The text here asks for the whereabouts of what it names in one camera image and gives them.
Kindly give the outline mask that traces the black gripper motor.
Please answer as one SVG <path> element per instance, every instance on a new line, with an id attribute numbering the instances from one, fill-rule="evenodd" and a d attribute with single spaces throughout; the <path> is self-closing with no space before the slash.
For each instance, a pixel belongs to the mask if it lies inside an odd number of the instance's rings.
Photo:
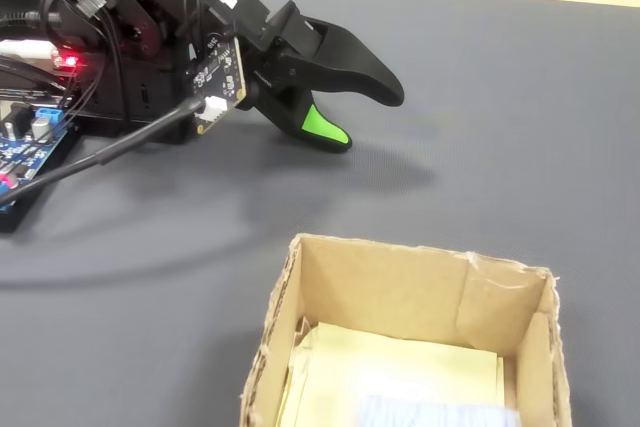
<path id="1" fill-rule="evenodd" d="M 304 18 L 292 1 L 271 15 L 259 0 L 207 0 L 207 54 L 226 90 L 251 95 L 284 134 L 326 152 L 347 152 L 352 139 L 318 110 L 311 91 L 358 93 L 390 107 L 405 98 L 397 76 L 358 37 Z"/>

